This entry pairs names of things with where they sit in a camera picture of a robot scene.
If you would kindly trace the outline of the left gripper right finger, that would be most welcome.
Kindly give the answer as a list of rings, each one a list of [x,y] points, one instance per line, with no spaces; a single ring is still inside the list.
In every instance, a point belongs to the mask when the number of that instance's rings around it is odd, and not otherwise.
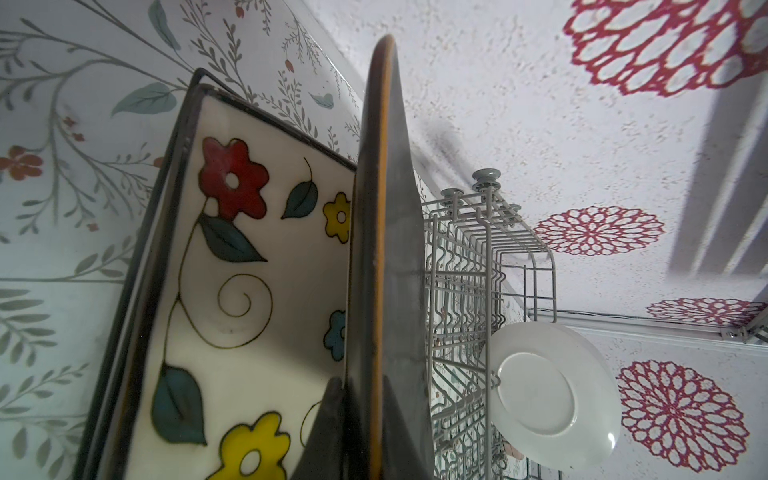
[[[432,474],[420,459],[394,390],[383,378],[382,478],[384,480],[428,480]]]

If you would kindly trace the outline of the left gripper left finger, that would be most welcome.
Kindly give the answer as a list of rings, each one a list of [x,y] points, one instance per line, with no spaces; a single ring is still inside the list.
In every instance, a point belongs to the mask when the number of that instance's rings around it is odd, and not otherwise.
[[[304,452],[291,480],[340,480],[343,476],[346,398],[341,378],[329,380]]]

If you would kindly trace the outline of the black square plate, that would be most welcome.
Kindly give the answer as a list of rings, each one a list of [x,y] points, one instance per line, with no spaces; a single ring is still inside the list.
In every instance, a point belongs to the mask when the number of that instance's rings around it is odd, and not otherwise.
[[[433,475],[426,348],[425,233],[397,46],[373,51],[351,208],[345,450],[350,479],[382,478],[383,378]]]
[[[117,310],[78,479],[288,479],[341,375],[353,163],[187,94]]]

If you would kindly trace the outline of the pink sponge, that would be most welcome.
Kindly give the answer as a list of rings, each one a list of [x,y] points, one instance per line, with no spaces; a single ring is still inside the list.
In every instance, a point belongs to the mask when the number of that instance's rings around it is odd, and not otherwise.
[[[502,442],[502,446],[507,457],[514,458],[516,461],[523,461],[525,459],[525,456],[506,440]]]

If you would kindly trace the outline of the white round plate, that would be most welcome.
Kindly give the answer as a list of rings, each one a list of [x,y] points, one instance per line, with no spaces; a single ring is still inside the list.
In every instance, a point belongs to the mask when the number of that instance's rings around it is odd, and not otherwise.
[[[585,337],[558,323],[522,322],[492,334],[486,348],[489,418],[530,460],[563,472],[606,461],[620,438],[616,380]]]

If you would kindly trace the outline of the grey wall shelf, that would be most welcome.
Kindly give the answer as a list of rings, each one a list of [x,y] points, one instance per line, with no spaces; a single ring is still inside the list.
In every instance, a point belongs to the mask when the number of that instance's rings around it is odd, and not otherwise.
[[[755,275],[767,264],[767,242],[748,239],[767,202],[767,76],[722,91],[696,152],[667,275]]]

